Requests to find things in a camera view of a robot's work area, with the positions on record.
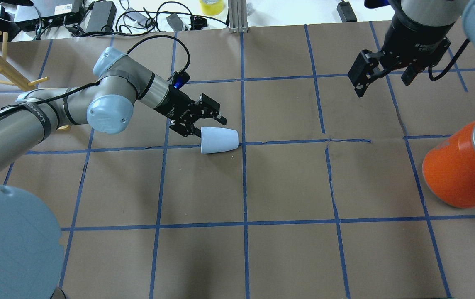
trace wooden mug tree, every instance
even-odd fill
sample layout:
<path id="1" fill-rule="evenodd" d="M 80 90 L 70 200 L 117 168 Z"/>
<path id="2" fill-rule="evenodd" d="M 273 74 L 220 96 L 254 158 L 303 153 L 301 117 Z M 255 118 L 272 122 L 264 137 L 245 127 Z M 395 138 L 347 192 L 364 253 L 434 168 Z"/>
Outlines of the wooden mug tree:
<path id="1" fill-rule="evenodd" d="M 32 91 L 36 89 L 36 84 L 49 80 L 49 77 L 45 76 L 35 81 L 29 81 L 23 74 L 18 72 L 10 63 L 7 62 L 7 46 L 8 46 L 8 33 L 1 32 L 3 35 L 2 42 L 2 55 L 0 55 L 0 74 L 4 75 L 9 81 L 0 80 L 0 84 L 17 86 L 22 91 Z M 70 126 L 65 125 L 60 127 L 59 130 L 69 129 Z"/>

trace white floor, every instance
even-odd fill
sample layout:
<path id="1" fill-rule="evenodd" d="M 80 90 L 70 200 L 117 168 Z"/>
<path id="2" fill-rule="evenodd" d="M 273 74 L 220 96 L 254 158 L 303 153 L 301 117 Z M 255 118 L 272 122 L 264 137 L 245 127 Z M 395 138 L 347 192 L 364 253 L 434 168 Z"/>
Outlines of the white floor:
<path id="1" fill-rule="evenodd" d="M 213 17 L 226 21 L 228 12 L 228 0 L 224 1 L 224 10 Z M 120 0 L 113 0 L 117 8 L 116 17 L 121 15 L 125 10 L 120 5 Z M 121 0 L 123 6 L 127 7 L 127 2 L 135 10 L 156 11 L 158 7 L 165 1 L 161 0 Z M 199 0 L 179 0 L 186 5 L 193 14 L 202 15 Z M 315 23 L 339 23 L 340 16 L 336 11 L 336 7 L 340 0 L 248 0 L 252 4 L 251 14 L 248 16 L 248 25 L 252 26 L 280 26 L 280 25 L 301 25 L 301 24 L 315 24 Z M 394 11 L 390 6 L 369 9 L 364 7 L 364 0 L 349 0 L 358 21 L 381 21 L 390 20 L 394 15 Z M 186 9 L 177 4 L 166 4 L 161 10 L 171 12 L 186 12 Z M 185 23 L 190 23 L 187 15 L 182 15 L 181 18 Z M 172 31 L 167 24 L 165 17 L 159 19 L 159 27 L 162 31 Z M 133 22 L 127 19 L 127 25 L 134 25 Z M 208 19 L 207 29 L 224 28 L 224 24 Z M 34 32 L 20 32 L 14 40 L 31 40 L 34 37 Z M 63 27 L 57 27 L 48 30 L 42 36 L 46 38 L 67 38 L 70 33 Z"/>

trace cable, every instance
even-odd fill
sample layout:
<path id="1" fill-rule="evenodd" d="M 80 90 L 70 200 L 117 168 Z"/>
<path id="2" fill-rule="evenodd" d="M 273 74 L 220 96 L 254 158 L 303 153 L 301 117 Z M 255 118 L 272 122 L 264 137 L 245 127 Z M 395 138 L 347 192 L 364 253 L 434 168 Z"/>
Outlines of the cable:
<path id="1" fill-rule="evenodd" d="M 37 11 L 38 14 L 38 29 L 34 32 L 35 36 L 33 40 L 40 40 L 40 36 L 42 36 L 42 14 L 38 10 L 38 8 L 33 4 L 34 9 Z"/>
<path id="2" fill-rule="evenodd" d="M 123 33 L 123 32 L 86 32 L 84 34 L 81 34 L 78 37 L 84 37 L 84 36 L 107 36 L 107 35 L 120 35 L 120 36 L 142 36 L 145 34 L 150 33 L 149 31 L 146 32 L 141 32 L 138 34 L 128 34 L 128 33 Z"/>
<path id="3" fill-rule="evenodd" d="M 181 6 L 185 7 L 185 8 L 188 10 L 188 12 L 190 13 L 190 16 L 193 16 L 193 13 L 191 12 L 190 8 L 187 7 L 186 5 L 180 3 L 180 2 L 176 2 L 176 1 L 166 1 L 166 2 L 163 2 L 162 4 L 160 4 L 160 6 L 158 6 L 158 9 L 156 10 L 156 16 L 154 17 L 154 21 L 155 21 L 155 23 L 156 23 L 156 29 L 158 29 L 158 32 L 161 32 L 161 31 L 160 31 L 160 27 L 158 27 L 158 15 L 160 14 L 160 8 L 162 8 L 162 6 L 164 6 L 164 5 L 166 5 L 166 4 L 178 4 L 178 5 L 181 5 Z M 192 22 L 193 22 L 193 24 L 192 24 L 193 28 L 195 28 L 195 24 L 194 24 L 195 21 L 194 21 L 194 20 L 195 20 L 195 18 L 193 18 L 193 21 L 192 21 Z"/>
<path id="4" fill-rule="evenodd" d="M 42 32 L 36 36 L 36 40 L 40 40 L 42 38 L 42 34 L 46 32 L 47 29 L 51 28 L 51 25 L 53 25 L 53 22 L 49 23 L 46 27 L 42 28 Z"/>
<path id="5" fill-rule="evenodd" d="M 122 30 L 122 27 L 126 27 L 128 30 L 129 30 L 129 33 L 132 34 L 132 30 L 130 28 L 134 28 L 134 29 L 146 29 L 148 31 L 152 31 L 154 30 L 154 19 L 149 15 L 147 14 L 149 17 L 148 19 L 146 20 L 145 22 L 145 26 L 144 27 L 136 27 L 136 26 L 133 26 L 133 25 L 128 25 L 126 22 L 125 22 L 125 17 L 127 16 L 126 14 L 122 14 L 118 17 L 117 19 L 117 22 L 116 22 L 116 31 L 117 32 L 123 32 Z M 118 28 L 118 24 L 119 24 L 119 20 L 120 20 L 120 17 L 123 17 L 123 24 L 122 25 L 119 25 L 119 28 Z"/>
<path id="6" fill-rule="evenodd" d="M 436 81 L 436 80 L 441 79 L 444 75 L 446 75 L 449 72 L 449 70 L 451 70 L 451 67 L 457 62 L 457 59 L 459 59 L 460 55 L 463 53 L 464 49 L 466 49 L 466 46 L 468 46 L 468 44 L 469 44 L 469 39 L 466 38 L 463 44 L 460 46 L 459 51 L 455 53 L 455 56 L 453 56 L 453 58 L 449 62 L 448 66 L 446 66 L 446 68 L 444 68 L 442 73 L 438 74 L 438 76 L 433 76 L 433 66 L 429 66 L 429 69 L 428 69 L 429 80 Z"/>
<path id="7" fill-rule="evenodd" d="M 169 11 L 161 11 L 161 12 L 155 12 L 155 11 L 147 11 L 145 8 L 143 8 L 143 11 L 126 11 L 126 12 L 123 12 L 121 15 L 119 15 L 119 17 L 117 18 L 117 21 L 116 21 L 116 31 L 119 31 L 119 20 L 123 17 L 125 17 L 125 15 L 129 14 L 129 13 L 134 13 L 134 12 L 139 12 L 139 13 L 146 13 L 148 16 L 149 16 L 149 19 L 153 19 L 152 17 L 150 17 L 149 13 L 158 13 L 158 14 L 161 14 L 161 13 L 165 13 L 165 14 L 173 14 L 173 13 L 176 13 L 177 15 L 190 15 L 189 13 L 185 13 L 185 12 L 169 12 Z M 208 17 L 206 15 L 192 15 L 194 17 L 205 17 L 206 19 L 211 19 L 211 20 L 215 20 L 215 21 L 218 21 L 222 24 L 224 24 L 224 26 L 228 27 L 228 24 L 226 24 L 226 22 L 222 21 L 222 20 L 219 20 L 219 19 L 216 19 L 214 17 Z"/>
<path id="8" fill-rule="evenodd" d="M 95 85 L 99 85 L 100 83 L 100 80 L 96 81 L 96 82 L 92 82 L 92 83 L 88 83 L 86 85 L 83 85 L 81 87 L 77 87 L 76 89 L 73 89 L 72 91 L 69 91 L 67 93 L 63 93 L 61 95 L 58 95 L 58 96 L 55 96 L 55 97 L 51 97 L 51 98 L 48 98 L 46 100 L 39 100 L 39 101 L 36 101 L 34 102 L 35 104 L 37 105 L 40 105 L 40 104 L 45 104 L 45 103 L 49 103 L 49 102 L 53 102 L 54 100 L 58 100 L 60 98 L 63 98 L 63 97 L 67 97 L 67 96 L 70 96 L 72 95 L 73 93 L 77 93 L 83 89 L 86 89 L 88 87 L 91 87 L 91 86 L 95 86 Z M 21 106 L 21 105 L 14 105 L 14 106 L 9 106 L 8 108 L 5 108 L 4 110 L 1 110 L 0 111 L 0 119 L 10 115 L 10 114 L 13 114 L 14 112 L 17 112 L 19 110 L 23 110 L 24 107 Z"/>
<path id="9" fill-rule="evenodd" d="M 73 89 L 72 91 L 68 91 L 67 93 L 63 93 L 63 94 L 58 95 L 58 96 L 50 97 L 50 98 L 45 99 L 45 100 L 39 100 L 39 101 L 36 101 L 34 103 L 37 104 L 37 105 L 40 105 L 40 104 L 53 102 L 54 100 L 58 100 L 60 98 L 71 96 L 73 93 L 78 93 L 79 91 L 82 91 L 83 89 L 87 89 L 88 87 L 99 85 L 100 82 L 101 82 L 101 80 L 97 80 L 95 82 L 85 84 L 81 87 L 77 87 L 76 89 Z"/>
<path id="10" fill-rule="evenodd" d="M 125 6 L 123 6 L 123 1 L 124 0 L 119 0 L 119 5 L 121 5 L 121 8 L 123 8 L 124 10 L 127 10 L 127 9 L 131 8 L 131 3 L 129 2 L 129 0 L 125 0 L 127 2 L 127 8 L 125 8 Z"/>
<path id="11" fill-rule="evenodd" d="M 188 61 L 186 62 L 186 65 L 184 66 L 184 68 L 182 70 L 180 70 L 180 72 L 183 72 L 186 70 L 186 68 L 188 68 L 188 66 L 190 66 L 190 59 L 191 59 L 191 56 L 190 56 L 190 51 L 188 50 L 188 48 L 186 47 L 186 45 L 184 45 L 184 43 L 182 42 L 182 40 L 174 37 L 174 36 L 168 36 L 168 35 L 154 35 L 154 36 L 149 36 L 149 37 L 146 37 L 146 38 L 143 38 L 142 40 L 140 40 L 139 42 L 137 42 L 136 44 L 134 44 L 134 46 L 132 46 L 130 49 L 127 50 L 126 54 L 129 54 L 132 52 L 133 49 L 136 49 L 137 46 L 141 45 L 143 42 L 146 42 L 147 40 L 150 40 L 150 39 L 154 39 L 154 38 L 170 38 L 172 40 L 176 40 L 176 42 L 178 42 L 183 48 L 184 50 L 186 51 L 186 54 L 188 55 Z"/>

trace robotic arm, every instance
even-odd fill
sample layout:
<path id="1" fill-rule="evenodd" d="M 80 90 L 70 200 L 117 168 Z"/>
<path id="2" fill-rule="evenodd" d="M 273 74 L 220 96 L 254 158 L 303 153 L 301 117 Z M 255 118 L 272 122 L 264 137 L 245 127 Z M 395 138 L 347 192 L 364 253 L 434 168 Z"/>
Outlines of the robotic arm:
<path id="1" fill-rule="evenodd" d="M 392 23 L 385 35 L 383 48 L 377 53 L 362 50 L 357 56 L 348 77 L 355 93 L 362 97 L 372 82 L 390 72 L 406 68 L 402 75 L 405 85 L 410 85 L 425 68 L 436 66 L 451 42 L 446 34 L 463 15 L 463 28 L 475 45 L 475 0 L 389 0 L 395 10 Z M 442 75 L 431 78 L 440 79 Z"/>
<path id="2" fill-rule="evenodd" d="M 36 89 L 22 93 L 15 105 L 0 111 L 0 171 L 63 125 L 89 123 L 95 130 L 123 131 L 138 100 L 171 119 L 182 136 L 201 136 L 198 119 L 226 125 L 218 102 L 201 94 L 193 101 L 179 90 L 189 76 L 175 73 L 164 80 L 121 51 L 108 47 L 93 68 L 96 83 L 79 88 Z"/>

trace metal bracket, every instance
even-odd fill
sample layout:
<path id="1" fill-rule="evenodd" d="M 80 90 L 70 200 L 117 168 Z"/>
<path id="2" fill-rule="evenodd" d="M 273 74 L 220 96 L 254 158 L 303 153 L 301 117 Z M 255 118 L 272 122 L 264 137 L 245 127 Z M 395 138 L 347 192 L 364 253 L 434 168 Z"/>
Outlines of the metal bracket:
<path id="1" fill-rule="evenodd" d="M 230 33 L 248 32 L 246 20 L 246 0 L 228 0 Z"/>

